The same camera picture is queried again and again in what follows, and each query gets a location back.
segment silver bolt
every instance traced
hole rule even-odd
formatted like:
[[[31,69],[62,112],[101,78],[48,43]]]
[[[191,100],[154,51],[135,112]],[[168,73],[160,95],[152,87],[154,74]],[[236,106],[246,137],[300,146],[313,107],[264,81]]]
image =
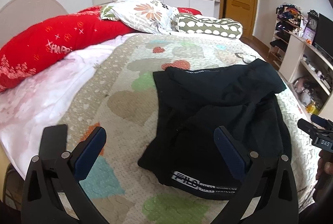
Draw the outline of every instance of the silver bolt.
[[[252,158],[258,158],[258,157],[259,157],[259,154],[258,154],[257,152],[255,152],[255,151],[252,151],[252,152],[250,152],[250,156],[251,156]]]
[[[39,156],[37,156],[37,155],[35,155],[35,156],[31,159],[32,162],[37,162],[38,160],[39,160]]]
[[[281,159],[282,159],[283,161],[288,161],[288,160],[289,160],[289,157],[286,156],[285,154],[283,154],[283,155],[281,156]]]
[[[61,154],[61,157],[62,157],[62,158],[68,158],[70,155],[71,155],[70,152],[63,152],[63,153]]]

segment green polka dot pillow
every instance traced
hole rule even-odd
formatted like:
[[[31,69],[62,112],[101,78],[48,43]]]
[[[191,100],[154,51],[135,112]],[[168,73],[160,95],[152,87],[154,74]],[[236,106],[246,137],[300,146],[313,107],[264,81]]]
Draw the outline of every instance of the green polka dot pillow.
[[[232,19],[199,18],[185,13],[176,15],[172,26],[178,32],[205,33],[228,39],[239,39],[243,33],[242,24]]]

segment television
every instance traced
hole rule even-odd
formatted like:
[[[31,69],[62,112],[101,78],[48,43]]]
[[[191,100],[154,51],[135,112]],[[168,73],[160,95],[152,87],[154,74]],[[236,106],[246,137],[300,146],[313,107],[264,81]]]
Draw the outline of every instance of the television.
[[[312,44],[318,47],[320,52],[324,52],[333,58],[333,21],[322,14],[319,14],[316,35]]]

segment wooden floor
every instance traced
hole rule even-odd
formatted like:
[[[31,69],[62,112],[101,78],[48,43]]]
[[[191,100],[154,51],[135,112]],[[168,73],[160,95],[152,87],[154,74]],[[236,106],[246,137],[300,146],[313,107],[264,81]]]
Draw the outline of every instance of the wooden floor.
[[[271,56],[267,57],[269,47],[265,44],[258,44],[254,40],[241,37],[240,40],[247,44],[249,47],[252,47],[255,51],[257,51],[261,57],[263,57],[268,63],[270,63],[276,70],[278,70],[277,65],[273,62],[273,58]]]

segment quilted bedspread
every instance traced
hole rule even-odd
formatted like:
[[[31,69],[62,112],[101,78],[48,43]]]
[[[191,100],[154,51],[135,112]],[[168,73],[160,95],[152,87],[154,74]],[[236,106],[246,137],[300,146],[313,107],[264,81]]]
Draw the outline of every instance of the quilted bedspread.
[[[202,69],[244,64],[244,56],[260,55],[239,40],[200,39],[171,35],[135,35],[102,63],[78,92],[59,123],[69,127],[68,150],[96,126],[107,132],[107,142],[87,179],[80,184],[102,215],[112,224],[208,224],[225,201],[195,197],[159,184],[137,161],[156,134],[158,98],[152,72],[168,66]],[[287,88],[277,95],[291,135],[300,210],[311,202],[319,150],[297,128],[306,118]],[[74,215],[60,195],[67,212]],[[259,198],[252,200],[245,216]]]

